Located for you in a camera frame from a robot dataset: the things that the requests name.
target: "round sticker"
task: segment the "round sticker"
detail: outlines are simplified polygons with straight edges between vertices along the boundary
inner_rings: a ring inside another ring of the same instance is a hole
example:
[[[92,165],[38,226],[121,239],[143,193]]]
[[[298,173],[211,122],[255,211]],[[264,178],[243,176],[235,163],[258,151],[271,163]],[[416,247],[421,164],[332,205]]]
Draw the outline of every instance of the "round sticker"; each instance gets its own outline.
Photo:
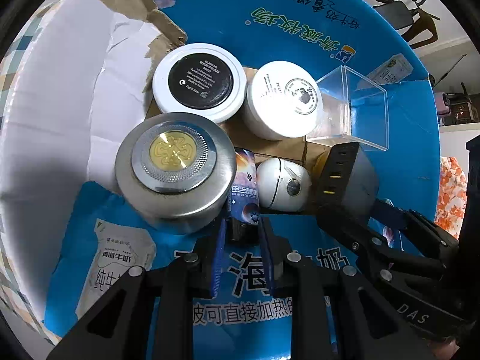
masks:
[[[220,58],[199,52],[177,61],[169,74],[172,96],[186,107],[210,109],[230,96],[233,76]]]
[[[285,86],[285,97],[294,102],[295,112],[311,114],[317,107],[317,92],[304,79],[292,79]]]

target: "yellow object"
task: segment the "yellow object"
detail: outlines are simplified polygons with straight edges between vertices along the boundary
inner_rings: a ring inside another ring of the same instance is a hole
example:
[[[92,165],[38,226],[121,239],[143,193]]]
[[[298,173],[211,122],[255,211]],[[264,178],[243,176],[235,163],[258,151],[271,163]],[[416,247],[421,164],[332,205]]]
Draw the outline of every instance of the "yellow object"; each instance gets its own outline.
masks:
[[[181,131],[163,132],[150,145],[152,163],[165,172],[177,172],[190,166],[196,155],[194,139]]]
[[[322,174],[323,168],[325,167],[329,154],[330,154],[330,150],[327,150],[318,156],[317,161],[315,162],[315,165],[311,170],[312,180],[318,180],[318,178]]]

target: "silver metal canister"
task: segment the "silver metal canister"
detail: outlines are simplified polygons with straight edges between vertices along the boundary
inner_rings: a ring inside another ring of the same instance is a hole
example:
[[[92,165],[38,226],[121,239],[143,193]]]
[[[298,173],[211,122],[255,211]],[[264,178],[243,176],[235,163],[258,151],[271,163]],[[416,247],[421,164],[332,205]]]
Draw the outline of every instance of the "silver metal canister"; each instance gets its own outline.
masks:
[[[208,225],[235,178],[228,135],[195,114],[152,117],[123,140],[115,176],[126,200],[153,227],[188,234]]]

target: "white cardboard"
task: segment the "white cardboard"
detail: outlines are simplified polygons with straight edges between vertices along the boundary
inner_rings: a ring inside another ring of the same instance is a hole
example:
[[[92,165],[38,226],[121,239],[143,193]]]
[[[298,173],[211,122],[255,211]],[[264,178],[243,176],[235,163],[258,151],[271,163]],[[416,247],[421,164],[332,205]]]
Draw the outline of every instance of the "white cardboard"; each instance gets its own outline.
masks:
[[[80,186],[116,188],[117,149],[152,99],[146,54],[159,33],[99,0],[64,0],[17,73],[0,137],[0,210],[38,320]]]

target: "white round jar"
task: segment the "white round jar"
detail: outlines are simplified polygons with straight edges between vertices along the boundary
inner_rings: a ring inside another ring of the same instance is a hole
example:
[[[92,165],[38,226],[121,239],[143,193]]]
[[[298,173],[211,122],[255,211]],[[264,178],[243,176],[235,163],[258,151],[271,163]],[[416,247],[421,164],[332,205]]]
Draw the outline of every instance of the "white round jar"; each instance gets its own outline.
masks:
[[[267,140],[303,137],[322,117],[322,96],[317,84],[296,64],[269,62],[248,85],[243,120],[257,137]]]
[[[163,113],[188,112],[217,124],[242,106],[246,85],[240,62],[227,50],[208,43],[187,44],[168,53],[152,83]]]

